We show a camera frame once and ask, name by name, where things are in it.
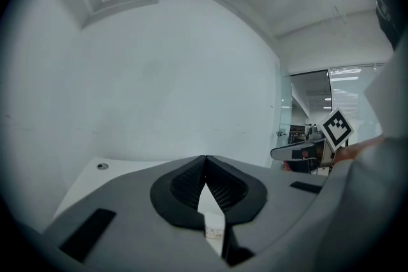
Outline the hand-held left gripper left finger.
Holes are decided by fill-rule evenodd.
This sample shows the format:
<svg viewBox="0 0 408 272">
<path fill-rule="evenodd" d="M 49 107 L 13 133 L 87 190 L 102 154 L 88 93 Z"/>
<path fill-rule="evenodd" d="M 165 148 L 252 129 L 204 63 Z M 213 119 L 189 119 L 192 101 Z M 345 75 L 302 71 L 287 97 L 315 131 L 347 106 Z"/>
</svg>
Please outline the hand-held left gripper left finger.
<svg viewBox="0 0 408 272">
<path fill-rule="evenodd" d="M 166 162 L 150 188 L 150 201 L 157 213 L 175 227 L 204 230 L 205 218 L 198 211 L 205 186 L 206 157 L 188 157 Z"/>
</svg>

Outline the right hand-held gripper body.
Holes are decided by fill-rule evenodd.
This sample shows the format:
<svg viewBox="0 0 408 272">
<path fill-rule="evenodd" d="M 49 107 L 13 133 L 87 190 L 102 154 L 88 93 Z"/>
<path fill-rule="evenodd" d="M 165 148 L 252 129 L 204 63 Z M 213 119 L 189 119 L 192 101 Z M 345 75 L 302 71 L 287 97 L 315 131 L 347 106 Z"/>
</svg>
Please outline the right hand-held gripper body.
<svg viewBox="0 0 408 272">
<path fill-rule="evenodd" d="M 309 174 L 328 174 L 337 149 L 343 145 L 354 132 L 350 122 L 340 108 L 335 108 L 317 126 L 308 140 L 293 143 L 270 152 L 277 161 L 308 161 Z"/>
</svg>

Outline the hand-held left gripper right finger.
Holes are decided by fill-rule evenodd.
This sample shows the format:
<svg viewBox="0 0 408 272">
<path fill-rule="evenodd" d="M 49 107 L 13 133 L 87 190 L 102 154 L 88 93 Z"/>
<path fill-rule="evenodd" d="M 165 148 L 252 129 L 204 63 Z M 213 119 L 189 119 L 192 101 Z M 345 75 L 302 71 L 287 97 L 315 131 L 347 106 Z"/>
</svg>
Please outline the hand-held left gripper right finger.
<svg viewBox="0 0 408 272">
<path fill-rule="evenodd" d="M 221 257 L 235 266 L 254 256 L 241 247 L 233 226 L 254 220 L 267 200 L 267 188 L 257 178 L 244 173 L 214 156 L 206 156 L 205 181 L 224 213 L 225 230 Z"/>
</svg>

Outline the small white object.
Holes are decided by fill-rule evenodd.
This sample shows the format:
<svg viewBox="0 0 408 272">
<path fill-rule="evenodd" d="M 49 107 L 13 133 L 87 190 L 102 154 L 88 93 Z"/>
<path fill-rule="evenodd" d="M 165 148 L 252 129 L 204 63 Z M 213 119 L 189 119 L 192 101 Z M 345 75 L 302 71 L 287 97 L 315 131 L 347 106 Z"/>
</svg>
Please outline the small white object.
<svg viewBox="0 0 408 272">
<path fill-rule="evenodd" d="M 204 214 L 205 239 L 215 253 L 220 257 L 224 243 L 225 220 L 223 215 L 210 212 Z"/>
</svg>

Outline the person's right forearm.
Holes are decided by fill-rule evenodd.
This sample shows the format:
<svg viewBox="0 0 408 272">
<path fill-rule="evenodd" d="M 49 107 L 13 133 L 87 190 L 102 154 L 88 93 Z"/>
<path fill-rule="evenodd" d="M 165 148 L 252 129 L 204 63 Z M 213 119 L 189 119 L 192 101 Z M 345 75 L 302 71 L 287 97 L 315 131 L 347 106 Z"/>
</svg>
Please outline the person's right forearm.
<svg viewBox="0 0 408 272">
<path fill-rule="evenodd" d="M 334 156 L 332 165 L 334 166 L 342 161 L 354 160 L 359 155 L 360 152 L 364 151 L 364 149 L 378 145 L 382 143 L 384 139 L 385 137 L 382 134 L 375 138 L 355 143 L 353 145 L 339 147 Z"/>
</svg>

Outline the person's right hand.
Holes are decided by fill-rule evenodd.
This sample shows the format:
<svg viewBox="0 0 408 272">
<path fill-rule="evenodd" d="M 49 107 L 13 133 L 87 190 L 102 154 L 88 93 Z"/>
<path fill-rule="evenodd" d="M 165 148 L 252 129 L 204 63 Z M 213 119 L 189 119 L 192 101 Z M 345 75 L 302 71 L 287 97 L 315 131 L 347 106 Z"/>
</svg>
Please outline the person's right hand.
<svg viewBox="0 0 408 272">
<path fill-rule="evenodd" d="M 282 165 L 286 171 L 310 173 L 310 165 L 308 161 L 284 161 Z"/>
</svg>

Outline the white table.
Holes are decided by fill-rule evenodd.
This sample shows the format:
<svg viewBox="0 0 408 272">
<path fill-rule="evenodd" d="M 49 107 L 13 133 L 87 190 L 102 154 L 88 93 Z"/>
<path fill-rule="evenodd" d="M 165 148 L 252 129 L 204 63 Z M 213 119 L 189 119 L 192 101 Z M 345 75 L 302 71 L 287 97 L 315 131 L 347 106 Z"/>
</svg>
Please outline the white table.
<svg viewBox="0 0 408 272">
<path fill-rule="evenodd" d="M 109 168 L 106 170 L 98 170 L 96 166 L 101 163 L 108 164 Z M 110 180 L 121 175 L 152 168 L 162 164 L 164 164 L 163 161 L 120 161 L 95 157 L 79 174 L 78 178 L 75 180 L 59 205 L 56 213 L 54 214 L 54 218 L 57 218 L 63 211 L 67 210 L 70 206 L 74 205 L 76 202 Z M 205 185 L 203 190 L 200 192 L 198 212 L 203 215 L 206 212 L 210 212 L 224 216 L 224 213 L 216 203 L 215 198 L 211 194 L 207 185 Z"/>
</svg>

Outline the person's black shirt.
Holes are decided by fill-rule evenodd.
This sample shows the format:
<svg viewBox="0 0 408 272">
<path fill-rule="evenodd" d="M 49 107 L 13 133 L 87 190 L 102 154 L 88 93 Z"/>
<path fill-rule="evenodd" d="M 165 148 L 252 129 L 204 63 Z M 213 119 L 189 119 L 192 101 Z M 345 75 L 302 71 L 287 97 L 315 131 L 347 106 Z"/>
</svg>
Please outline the person's black shirt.
<svg viewBox="0 0 408 272">
<path fill-rule="evenodd" d="M 375 0 L 379 26 L 393 50 L 396 50 L 408 27 L 408 11 L 405 0 Z"/>
</svg>

